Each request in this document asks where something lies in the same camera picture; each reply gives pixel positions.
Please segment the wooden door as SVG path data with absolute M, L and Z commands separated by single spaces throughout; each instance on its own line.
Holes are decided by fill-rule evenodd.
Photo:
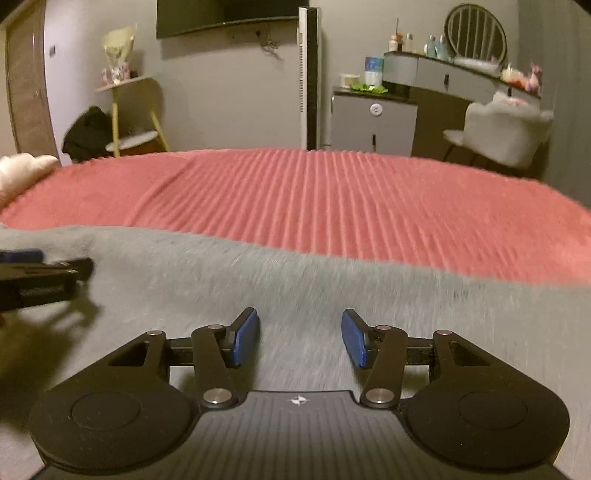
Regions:
M 16 150 L 56 157 L 45 78 L 45 11 L 44 1 L 26 1 L 6 24 L 7 100 Z

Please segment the round vanity mirror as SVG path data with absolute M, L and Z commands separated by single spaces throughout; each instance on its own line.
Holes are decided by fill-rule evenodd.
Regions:
M 454 57 L 503 64 L 508 58 L 506 32 L 497 17 L 473 3 L 454 7 L 444 24 L 444 35 Z

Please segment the black wall television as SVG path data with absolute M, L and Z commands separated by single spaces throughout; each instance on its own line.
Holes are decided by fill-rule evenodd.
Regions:
M 156 3 L 156 38 L 199 30 L 297 17 L 301 0 L 162 0 Z

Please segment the black bag on floor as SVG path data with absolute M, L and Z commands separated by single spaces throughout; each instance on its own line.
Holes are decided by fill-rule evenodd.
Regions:
M 111 156 L 106 146 L 112 141 L 112 120 L 98 106 L 91 106 L 67 131 L 62 152 L 74 163 Z

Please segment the yellow legged side table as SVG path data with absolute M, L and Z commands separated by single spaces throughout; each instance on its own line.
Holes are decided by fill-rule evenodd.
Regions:
M 106 146 L 114 157 L 146 150 L 169 151 L 159 114 L 161 89 L 153 75 L 140 75 L 116 84 L 100 86 L 94 93 L 109 99 L 111 143 Z

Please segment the grey knit pants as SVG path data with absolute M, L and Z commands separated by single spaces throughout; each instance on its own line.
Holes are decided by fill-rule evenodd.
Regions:
M 260 390 L 359 391 L 342 312 L 413 337 L 454 331 L 556 392 L 571 416 L 558 467 L 590 475 L 590 290 L 472 278 L 400 263 L 297 254 L 194 234 L 123 227 L 5 228 L 5 250 L 50 261 L 89 257 L 75 301 L 10 313 L 1 331 L 1 475 L 41 460 L 29 410 L 53 385 L 148 330 L 185 337 L 259 311 L 256 358 L 238 383 Z

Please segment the pink plush toy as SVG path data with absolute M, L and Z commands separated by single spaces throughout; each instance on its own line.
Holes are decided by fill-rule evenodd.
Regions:
M 542 86 L 543 69 L 535 64 L 531 65 L 531 73 L 526 80 L 525 90 L 531 94 L 538 95 Z

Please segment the red ribbed bed blanket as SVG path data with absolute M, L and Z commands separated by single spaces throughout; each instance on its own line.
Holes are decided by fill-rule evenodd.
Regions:
M 197 233 L 532 284 L 590 281 L 590 212 L 534 180 L 435 160 L 197 150 L 57 169 L 1 211 L 67 225 Z

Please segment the grey bedside cabinet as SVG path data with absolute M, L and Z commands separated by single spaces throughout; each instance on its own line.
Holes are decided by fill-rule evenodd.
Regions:
M 332 150 L 411 156 L 418 106 L 392 95 L 335 88 Z

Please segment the white tower fan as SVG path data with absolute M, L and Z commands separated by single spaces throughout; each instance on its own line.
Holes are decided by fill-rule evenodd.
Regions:
M 321 12 L 317 7 L 298 9 L 297 47 L 300 55 L 300 136 L 301 149 L 317 150 L 321 123 Z

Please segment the grey vanity desk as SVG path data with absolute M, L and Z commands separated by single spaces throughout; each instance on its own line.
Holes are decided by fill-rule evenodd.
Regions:
M 418 106 L 412 155 L 436 160 L 448 149 L 443 132 L 463 128 L 470 104 L 487 104 L 497 92 L 534 105 L 541 102 L 490 75 L 407 52 L 384 54 L 383 84 Z

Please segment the wrapped flower bouquet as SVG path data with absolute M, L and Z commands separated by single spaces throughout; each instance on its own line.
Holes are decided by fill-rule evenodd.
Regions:
M 111 30 L 101 40 L 106 57 L 106 84 L 116 85 L 131 78 L 129 59 L 133 51 L 138 24 Z

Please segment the cream pillow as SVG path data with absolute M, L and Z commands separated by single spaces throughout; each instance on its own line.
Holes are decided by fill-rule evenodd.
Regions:
M 0 160 L 0 208 L 5 208 L 59 166 L 60 161 L 51 155 L 3 156 Z

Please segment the white upholstered chair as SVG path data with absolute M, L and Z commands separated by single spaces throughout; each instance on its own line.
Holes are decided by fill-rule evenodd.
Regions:
M 484 157 L 525 172 L 539 147 L 549 140 L 554 118 L 552 110 L 497 92 L 490 102 L 473 102 L 467 107 L 462 130 L 443 132 L 450 144 L 444 161 L 455 148 L 463 148 L 471 151 L 474 158 Z

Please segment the blue white tissue box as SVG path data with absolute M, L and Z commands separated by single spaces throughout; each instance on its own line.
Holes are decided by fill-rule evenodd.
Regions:
M 382 85 L 384 70 L 383 57 L 366 57 L 365 68 L 363 68 L 363 83 L 369 87 Z

